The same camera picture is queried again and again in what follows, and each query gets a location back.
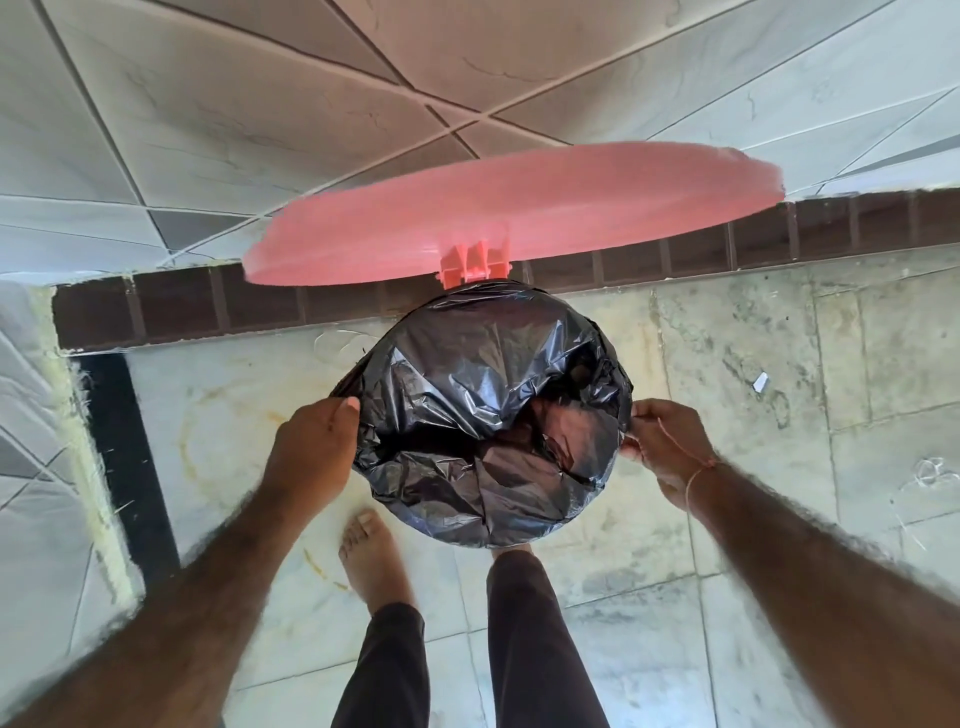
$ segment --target person's right hand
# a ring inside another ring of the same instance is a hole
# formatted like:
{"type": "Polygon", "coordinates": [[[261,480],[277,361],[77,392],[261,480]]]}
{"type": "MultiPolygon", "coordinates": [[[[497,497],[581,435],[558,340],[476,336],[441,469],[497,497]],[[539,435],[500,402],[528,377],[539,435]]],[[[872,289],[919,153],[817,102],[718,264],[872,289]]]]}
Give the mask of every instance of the person's right hand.
{"type": "Polygon", "coordinates": [[[670,400],[634,402],[620,453],[646,466],[667,499],[684,510],[690,479],[716,461],[697,410],[670,400]]]}

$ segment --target black strip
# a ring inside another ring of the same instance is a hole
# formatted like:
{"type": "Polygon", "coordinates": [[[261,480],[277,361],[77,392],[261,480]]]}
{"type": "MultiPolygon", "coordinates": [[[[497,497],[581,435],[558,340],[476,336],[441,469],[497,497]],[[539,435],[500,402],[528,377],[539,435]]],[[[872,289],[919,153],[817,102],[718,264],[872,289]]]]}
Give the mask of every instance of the black strip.
{"type": "Polygon", "coordinates": [[[180,570],[180,556],[156,477],[127,358],[102,353],[74,358],[86,374],[87,426],[104,461],[113,508],[147,590],[180,570]]]}

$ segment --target trouser leg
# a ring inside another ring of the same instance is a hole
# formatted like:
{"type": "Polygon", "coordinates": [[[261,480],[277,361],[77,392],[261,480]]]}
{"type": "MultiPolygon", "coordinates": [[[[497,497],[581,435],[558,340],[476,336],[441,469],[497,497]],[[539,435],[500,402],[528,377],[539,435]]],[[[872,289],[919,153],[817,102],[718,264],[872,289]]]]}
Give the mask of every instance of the trouser leg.
{"type": "Polygon", "coordinates": [[[540,559],[500,556],[487,597],[497,728],[608,726],[540,559]]]}
{"type": "Polygon", "coordinates": [[[429,719],[423,617],[409,604],[388,604],[371,617],[331,728],[427,728],[429,719]]]}

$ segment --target tiled floor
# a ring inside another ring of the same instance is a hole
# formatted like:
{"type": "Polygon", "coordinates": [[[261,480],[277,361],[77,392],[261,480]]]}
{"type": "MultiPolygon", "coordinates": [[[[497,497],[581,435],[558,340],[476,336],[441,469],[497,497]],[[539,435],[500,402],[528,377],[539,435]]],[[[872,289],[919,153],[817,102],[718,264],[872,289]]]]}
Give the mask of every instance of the tiled floor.
{"type": "MultiPolygon", "coordinates": [[[[636,395],[700,409],[718,448],[771,487],[960,584],[960,485],[911,485],[924,457],[960,470],[960,247],[570,296],[617,346],[636,395]],[[770,379],[762,394],[752,383],[770,379]],[[897,530],[890,507],[910,525],[897,530]]],[[[276,425],[330,390],[389,322],[130,354],[181,553],[255,485],[276,425]]],[[[326,725],[367,617],[336,545],[370,501],[354,476],[284,562],[226,721],[326,725]]],[[[388,516],[427,622],[433,724],[493,726],[486,552],[388,516]]],[[[619,462],[605,493],[538,542],[617,726],[825,726],[697,524],[619,462]]]]}

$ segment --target stain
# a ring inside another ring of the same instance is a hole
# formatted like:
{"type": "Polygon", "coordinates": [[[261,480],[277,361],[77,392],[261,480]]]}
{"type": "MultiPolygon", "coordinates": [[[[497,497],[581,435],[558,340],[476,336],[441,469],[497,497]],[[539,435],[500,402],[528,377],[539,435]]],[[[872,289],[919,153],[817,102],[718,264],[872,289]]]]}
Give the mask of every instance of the stain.
{"type": "Polygon", "coordinates": [[[330,583],[341,592],[346,592],[349,590],[349,587],[346,584],[341,584],[339,581],[331,581],[324,573],[324,570],[320,568],[316,561],[314,561],[313,556],[310,555],[310,552],[306,549],[303,550],[303,558],[310,566],[310,569],[312,569],[323,581],[330,581],[330,583]]]}

